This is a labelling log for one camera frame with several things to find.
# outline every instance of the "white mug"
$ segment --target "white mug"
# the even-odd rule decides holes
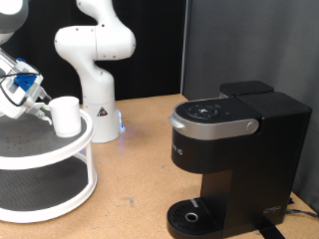
[[[53,127],[59,137],[72,137],[81,132],[79,99],[61,97],[49,102]]]

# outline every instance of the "black mesh surface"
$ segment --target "black mesh surface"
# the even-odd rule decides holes
[[[73,137],[58,137],[47,121],[29,114],[18,119],[0,117],[0,156],[23,157],[43,154],[64,147],[87,130],[86,122],[81,119],[82,131]]]
[[[73,198],[87,184],[87,165],[74,156],[39,168],[0,170],[0,208],[50,208]]]

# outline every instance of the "black curtain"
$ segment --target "black curtain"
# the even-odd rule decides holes
[[[78,9],[76,0],[32,0],[29,8],[24,26],[1,48],[39,69],[51,97],[82,100],[79,77],[56,53],[53,42],[62,27],[96,21]],[[116,0],[114,8],[137,39],[131,58],[97,62],[114,76],[116,100],[179,93],[185,0]]]

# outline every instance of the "silver trim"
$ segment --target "silver trim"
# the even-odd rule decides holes
[[[219,123],[201,123],[189,121],[187,119],[181,118],[176,113],[177,107],[184,103],[189,102],[183,102],[176,105],[173,109],[173,114],[168,117],[168,120],[177,132],[186,137],[199,140],[216,140],[220,138],[253,134],[259,128],[259,122],[256,119],[243,119]]]
[[[219,97],[222,99],[228,98],[228,96],[225,95],[224,93],[219,93]]]

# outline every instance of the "drip tray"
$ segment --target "drip tray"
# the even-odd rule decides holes
[[[167,213],[167,229],[173,238],[221,238],[221,227],[200,198],[181,201]]]

